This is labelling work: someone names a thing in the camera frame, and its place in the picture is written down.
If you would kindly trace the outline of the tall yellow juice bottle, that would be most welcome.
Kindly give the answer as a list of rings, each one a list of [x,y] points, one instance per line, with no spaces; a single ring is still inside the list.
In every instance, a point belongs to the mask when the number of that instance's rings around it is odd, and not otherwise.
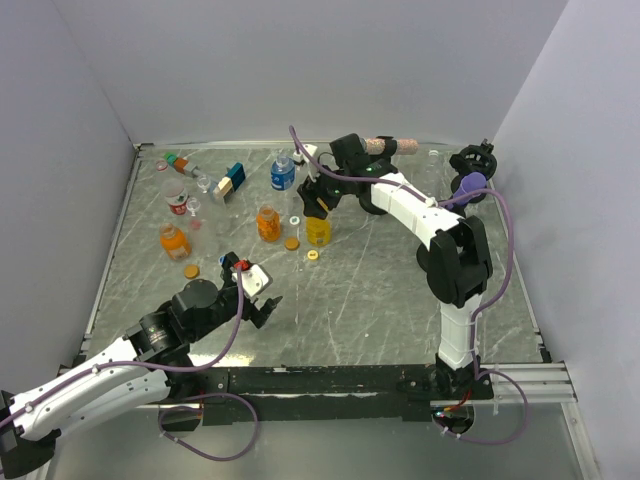
[[[310,244],[323,247],[331,240],[331,224],[327,219],[306,218],[306,235]]]

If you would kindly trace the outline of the small orange juice bottle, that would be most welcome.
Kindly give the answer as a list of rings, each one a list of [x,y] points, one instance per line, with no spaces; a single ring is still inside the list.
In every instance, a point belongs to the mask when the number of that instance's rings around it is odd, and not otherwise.
[[[263,241],[272,243],[280,238],[280,217],[271,205],[263,205],[259,209],[256,215],[256,224],[259,237]]]

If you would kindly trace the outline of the blue label water bottle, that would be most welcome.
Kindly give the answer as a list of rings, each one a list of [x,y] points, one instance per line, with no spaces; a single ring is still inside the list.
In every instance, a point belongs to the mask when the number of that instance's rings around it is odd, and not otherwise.
[[[296,165],[291,157],[280,154],[271,165],[271,186],[276,191],[286,191],[293,187]]]

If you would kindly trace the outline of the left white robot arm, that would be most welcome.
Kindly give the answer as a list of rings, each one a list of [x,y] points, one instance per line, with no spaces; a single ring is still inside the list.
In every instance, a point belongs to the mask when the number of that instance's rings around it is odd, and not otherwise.
[[[228,322],[261,328],[280,301],[256,304],[272,283],[262,265],[230,252],[221,268],[220,286],[191,280],[85,362],[25,392],[2,392],[2,475],[16,479],[39,469],[53,458],[57,441],[75,431],[140,405],[192,398],[196,374],[224,356],[196,366],[191,346]]]

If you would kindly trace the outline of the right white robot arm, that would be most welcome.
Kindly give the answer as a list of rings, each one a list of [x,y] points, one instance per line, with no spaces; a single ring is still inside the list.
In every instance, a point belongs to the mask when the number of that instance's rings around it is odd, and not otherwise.
[[[365,211],[392,216],[419,239],[419,263],[440,303],[441,326],[435,362],[418,387],[443,398],[464,396],[478,362],[474,313],[493,273],[483,223],[439,206],[392,164],[394,155],[417,152],[413,139],[343,136],[330,144],[335,169],[322,165],[309,145],[294,145],[309,167],[298,189],[305,216],[324,219],[343,196],[354,195]]]

